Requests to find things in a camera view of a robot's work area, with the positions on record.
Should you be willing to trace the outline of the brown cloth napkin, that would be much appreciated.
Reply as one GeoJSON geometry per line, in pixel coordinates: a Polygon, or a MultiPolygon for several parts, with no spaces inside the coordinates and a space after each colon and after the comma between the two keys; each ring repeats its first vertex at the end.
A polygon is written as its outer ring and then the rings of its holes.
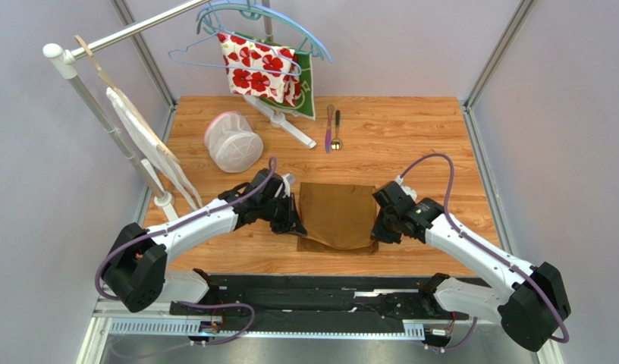
{"type": "Polygon", "coordinates": [[[370,234],[377,216],[374,186],[303,182],[298,199],[307,230],[297,251],[372,255],[379,244],[370,234]]]}

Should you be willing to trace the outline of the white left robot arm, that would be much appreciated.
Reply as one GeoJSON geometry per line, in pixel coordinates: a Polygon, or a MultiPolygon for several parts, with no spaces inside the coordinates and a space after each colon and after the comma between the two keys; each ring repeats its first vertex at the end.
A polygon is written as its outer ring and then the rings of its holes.
{"type": "Polygon", "coordinates": [[[198,303],[209,290],[207,280],[199,273],[171,271],[168,265],[201,243],[258,220],[267,221],[274,234],[306,235],[291,191],[294,181],[292,174],[264,168],[252,181],[181,218],[148,228],[126,225],[97,269],[96,289],[129,312],[153,303],[198,303]]]}

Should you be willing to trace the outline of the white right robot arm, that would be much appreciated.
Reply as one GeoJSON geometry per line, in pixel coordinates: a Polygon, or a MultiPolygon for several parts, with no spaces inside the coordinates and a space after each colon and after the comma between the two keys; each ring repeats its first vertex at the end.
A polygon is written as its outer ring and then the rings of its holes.
{"type": "Polygon", "coordinates": [[[409,187],[391,181],[372,195],[379,205],[371,237],[380,243],[412,238],[447,253],[483,281],[470,284],[446,274],[424,287],[449,312],[499,324],[516,344],[537,352],[571,313],[560,271],[534,265],[494,246],[430,198],[416,201],[409,187]]]}

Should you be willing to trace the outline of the white mesh laundry basket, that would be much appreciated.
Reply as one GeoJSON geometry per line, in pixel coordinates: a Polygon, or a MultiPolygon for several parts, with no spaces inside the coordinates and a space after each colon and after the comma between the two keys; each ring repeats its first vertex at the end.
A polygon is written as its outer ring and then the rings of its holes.
{"type": "Polygon", "coordinates": [[[241,173],[262,156],[263,141],[238,111],[221,113],[204,133],[204,145],[214,163],[226,173],[241,173]]]}

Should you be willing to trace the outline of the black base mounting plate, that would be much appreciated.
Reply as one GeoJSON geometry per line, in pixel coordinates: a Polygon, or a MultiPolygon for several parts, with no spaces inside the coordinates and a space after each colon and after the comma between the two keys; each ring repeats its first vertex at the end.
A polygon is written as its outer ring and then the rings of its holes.
{"type": "Polygon", "coordinates": [[[256,315],[250,332],[395,334],[404,321],[448,325],[467,320],[451,314],[421,292],[427,277],[328,275],[208,275],[206,306],[193,309],[173,302],[172,315],[210,315],[225,331],[237,331],[256,315]]]}

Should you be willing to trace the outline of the green patterned cloth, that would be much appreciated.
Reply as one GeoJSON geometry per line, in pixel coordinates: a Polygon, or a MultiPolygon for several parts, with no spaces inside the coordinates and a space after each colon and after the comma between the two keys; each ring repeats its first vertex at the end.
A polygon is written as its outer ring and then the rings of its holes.
{"type": "MultiPolygon", "coordinates": [[[[258,39],[265,41],[267,43],[284,46],[291,48],[289,46],[280,45],[275,42],[266,41],[264,39],[258,39]]],[[[264,102],[266,105],[273,107],[274,109],[280,112],[287,112],[294,116],[301,116],[305,118],[309,118],[310,120],[314,120],[316,118],[316,108],[313,97],[313,69],[312,69],[312,56],[309,52],[301,51],[298,49],[294,49],[296,51],[297,62],[302,67],[302,73],[300,75],[300,82],[298,83],[297,90],[300,92],[299,97],[297,98],[297,104],[295,106],[282,105],[274,102],[270,102],[269,100],[265,100],[260,97],[258,98],[261,102],[264,102]]]]}

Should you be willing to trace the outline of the white clothes rack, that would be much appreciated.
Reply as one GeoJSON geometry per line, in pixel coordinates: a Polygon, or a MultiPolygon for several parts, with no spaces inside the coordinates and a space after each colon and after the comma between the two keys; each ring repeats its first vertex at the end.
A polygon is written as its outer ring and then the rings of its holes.
{"type": "MultiPolygon", "coordinates": [[[[308,42],[309,53],[313,57],[320,58],[323,61],[327,60],[329,62],[333,62],[332,56],[327,47],[320,42],[316,36],[302,27],[295,20],[292,20],[288,16],[271,9],[268,1],[187,1],[149,19],[134,23],[127,23],[125,27],[118,32],[87,45],[94,53],[112,46],[122,40],[132,39],[135,43],[135,47],[140,53],[140,57],[146,63],[153,81],[157,84],[158,90],[165,97],[166,104],[171,108],[171,115],[174,115],[173,96],[168,87],[165,85],[164,77],[160,73],[157,66],[154,65],[154,58],[152,54],[150,54],[148,46],[141,33],[151,27],[162,24],[198,7],[202,8],[197,16],[197,22],[200,24],[204,22],[203,18],[208,12],[212,13],[220,10],[239,11],[243,17],[253,21],[264,17],[266,38],[269,41],[273,40],[272,21],[276,20],[277,22],[286,24],[298,33],[303,34],[304,41],[300,44],[300,48],[303,48],[308,42]]],[[[154,167],[148,162],[148,160],[140,159],[137,156],[135,148],[121,136],[121,130],[110,120],[108,115],[103,111],[101,105],[94,98],[93,94],[80,79],[74,64],[79,59],[87,57],[85,50],[82,47],[74,50],[63,49],[58,44],[48,43],[43,46],[42,52],[43,55],[55,66],[60,75],[67,80],[70,85],[72,85],[74,90],[102,125],[104,131],[112,138],[134,169],[139,172],[142,179],[146,182],[149,191],[148,194],[154,196],[154,202],[164,212],[166,218],[169,221],[178,219],[178,214],[174,208],[174,197],[171,193],[164,190],[157,177],[154,167]]]]}

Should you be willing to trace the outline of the white mesh garment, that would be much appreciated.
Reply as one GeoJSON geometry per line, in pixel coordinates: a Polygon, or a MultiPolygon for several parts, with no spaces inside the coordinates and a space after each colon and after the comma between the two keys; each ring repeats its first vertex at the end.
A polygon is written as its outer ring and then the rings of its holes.
{"type": "Polygon", "coordinates": [[[135,146],[152,166],[171,181],[193,210],[203,207],[203,201],[185,175],[180,160],[155,134],[129,98],[111,87],[107,88],[106,95],[135,146]]]}

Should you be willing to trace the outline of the wooden hanger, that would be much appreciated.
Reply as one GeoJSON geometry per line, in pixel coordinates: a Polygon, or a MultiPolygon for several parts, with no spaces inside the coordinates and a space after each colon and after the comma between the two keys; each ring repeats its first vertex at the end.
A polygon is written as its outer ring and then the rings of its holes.
{"type": "Polygon", "coordinates": [[[106,95],[124,125],[134,145],[157,166],[162,159],[165,162],[179,163],[179,159],[162,142],[145,118],[139,113],[132,101],[116,86],[110,76],[96,60],[93,51],[78,35],[74,37],[77,43],[85,50],[89,60],[97,70],[98,76],[108,87],[106,95]]]}

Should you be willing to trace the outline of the red floral cloth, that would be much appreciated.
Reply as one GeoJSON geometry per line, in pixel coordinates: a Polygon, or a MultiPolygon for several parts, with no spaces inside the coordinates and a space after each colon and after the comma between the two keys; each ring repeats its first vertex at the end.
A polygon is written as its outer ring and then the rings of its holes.
{"type": "Polygon", "coordinates": [[[231,93],[295,106],[300,66],[294,49],[220,33],[222,57],[231,93]]]}

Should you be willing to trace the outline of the purple handled knife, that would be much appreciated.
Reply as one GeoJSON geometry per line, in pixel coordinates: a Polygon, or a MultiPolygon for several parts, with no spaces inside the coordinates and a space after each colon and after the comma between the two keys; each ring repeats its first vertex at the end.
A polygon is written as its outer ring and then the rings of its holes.
{"type": "Polygon", "coordinates": [[[325,142],[324,142],[325,152],[328,154],[331,152],[331,129],[332,129],[334,112],[335,112],[335,107],[333,106],[333,104],[329,104],[327,106],[327,124],[326,124],[325,142]]]}

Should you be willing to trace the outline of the aluminium frame rail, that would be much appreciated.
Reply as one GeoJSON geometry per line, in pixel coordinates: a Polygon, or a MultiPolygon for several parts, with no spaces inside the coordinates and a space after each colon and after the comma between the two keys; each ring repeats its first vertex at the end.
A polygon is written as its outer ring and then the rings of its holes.
{"type": "Polygon", "coordinates": [[[317,337],[422,340],[436,330],[451,333],[449,324],[469,316],[450,313],[419,289],[373,290],[353,287],[309,287],[290,283],[233,284],[214,287],[198,308],[178,302],[159,303],[155,310],[119,314],[112,319],[112,334],[160,334],[226,338],[317,337]]]}

